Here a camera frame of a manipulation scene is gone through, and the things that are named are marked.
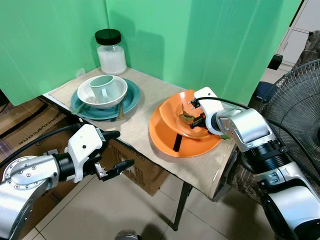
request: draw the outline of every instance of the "cabinet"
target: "cabinet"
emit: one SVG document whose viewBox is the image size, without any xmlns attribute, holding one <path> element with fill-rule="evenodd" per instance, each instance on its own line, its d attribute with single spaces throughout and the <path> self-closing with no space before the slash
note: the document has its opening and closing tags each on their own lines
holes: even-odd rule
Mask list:
<svg viewBox="0 0 320 240">
<path fill-rule="evenodd" d="M 320 30 L 320 0 L 308 0 L 294 27 L 310 32 Z"/>
<path fill-rule="evenodd" d="M 320 30 L 320 0 L 304 0 L 277 50 L 281 70 L 290 71 L 305 49 L 309 32 Z"/>
<path fill-rule="evenodd" d="M 294 65 L 305 48 L 308 36 L 308 33 L 292 30 L 279 52 L 280 55 L 283 55 L 283 61 Z"/>
</svg>

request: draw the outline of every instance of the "electric fan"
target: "electric fan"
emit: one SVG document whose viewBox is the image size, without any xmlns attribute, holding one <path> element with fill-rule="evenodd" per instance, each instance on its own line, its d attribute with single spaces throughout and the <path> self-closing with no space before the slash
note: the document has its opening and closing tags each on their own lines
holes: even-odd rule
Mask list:
<svg viewBox="0 0 320 240">
<path fill-rule="evenodd" d="M 267 120 L 285 127 L 298 139 L 313 161 L 286 131 L 274 125 L 291 154 L 300 161 L 299 166 L 308 180 L 316 180 L 319 185 L 320 59 L 281 77 L 261 100 L 258 112 Z M 319 186 L 310 182 L 319 190 Z"/>
</svg>

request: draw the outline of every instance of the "brown cardboard box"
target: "brown cardboard box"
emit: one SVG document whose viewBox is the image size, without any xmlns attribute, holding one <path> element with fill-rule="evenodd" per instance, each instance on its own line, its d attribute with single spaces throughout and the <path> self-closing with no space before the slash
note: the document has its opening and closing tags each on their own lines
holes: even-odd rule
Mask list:
<svg viewBox="0 0 320 240">
<path fill-rule="evenodd" d="M 38 104 L 37 101 L 32 100 L 31 102 L 36 103 L 36 105 L 31 103 L 29 104 L 29 102 L 27 102 L 25 105 L 38 107 L 42 106 L 42 103 L 39 104 L 40 101 Z M 14 118 L 15 116 L 17 118 L 21 117 L 21 115 L 28 116 L 29 113 L 32 114 L 37 111 L 37 108 L 32 108 L 32 111 L 30 111 L 30 108 L 28 107 L 20 107 L 19 109 L 22 111 L 19 114 L 6 111 L 5 114 L 1 115 L 1 125 L 4 122 L 10 123 L 9 120 L 18 123 L 19 121 Z M 25 144 L 31 142 L 44 133 L 52 132 L 55 129 L 65 127 L 67 125 L 68 123 L 66 116 L 56 109 L 48 106 L 43 112 L 35 116 L 21 128 L 7 135 L 3 139 L 0 139 L 0 162 L 14 151 L 18 150 Z M 52 149 L 58 149 L 60 153 L 63 153 L 65 147 L 68 145 L 69 138 L 72 135 L 72 131 L 60 132 L 29 147 L 23 151 L 20 156 L 41 156 L 46 151 Z M 5 167 L 0 169 L 1 179 Z M 28 232 L 30 232 L 30 230 L 34 228 L 75 186 L 76 184 L 72 181 L 61 182 L 57 187 L 44 193 L 34 204 L 32 214 L 28 218 L 27 224 L 24 227 L 20 238 L 23 238 Z"/>
<path fill-rule="evenodd" d="M 37 98 L 18 106 L 9 103 L 0 114 L 0 135 L 30 117 L 43 105 L 44 103 Z"/>
<path fill-rule="evenodd" d="M 133 147 L 111 140 L 102 154 L 101 165 L 110 169 L 121 161 L 131 159 L 134 160 L 134 165 L 124 171 L 124 174 L 153 196 L 166 180 L 169 172 L 139 154 Z"/>
</svg>

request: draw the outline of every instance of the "black jar lid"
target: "black jar lid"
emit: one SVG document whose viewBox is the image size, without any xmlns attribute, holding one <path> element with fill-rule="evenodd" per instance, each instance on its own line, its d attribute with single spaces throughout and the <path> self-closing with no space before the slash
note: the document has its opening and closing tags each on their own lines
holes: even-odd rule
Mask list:
<svg viewBox="0 0 320 240">
<path fill-rule="evenodd" d="M 116 29 L 102 29 L 95 33 L 95 40 L 104 46 L 115 45 L 121 42 L 121 33 Z"/>
</svg>

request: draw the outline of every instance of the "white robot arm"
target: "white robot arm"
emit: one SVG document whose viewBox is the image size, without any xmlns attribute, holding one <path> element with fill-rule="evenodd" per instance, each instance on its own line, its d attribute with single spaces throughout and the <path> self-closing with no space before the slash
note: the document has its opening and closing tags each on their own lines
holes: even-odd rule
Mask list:
<svg viewBox="0 0 320 240">
<path fill-rule="evenodd" d="M 65 153 L 24 156 L 11 162 L 0 183 L 0 240 L 15 240 L 28 220 L 34 202 L 58 182 L 81 181 L 96 174 L 102 181 L 118 176 L 134 164 L 126 160 L 105 171 L 100 166 L 101 150 L 118 131 L 101 133 L 93 125 L 83 125 L 68 141 Z"/>
<path fill-rule="evenodd" d="M 190 126 L 206 127 L 233 138 L 246 157 L 254 179 L 265 192 L 261 205 L 276 234 L 284 239 L 320 238 L 320 199 L 298 165 L 287 155 L 266 120 L 254 109 L 227 108 L 209 87 L 194 93 L 190 102 L 204 115 Z"/>
</svg>

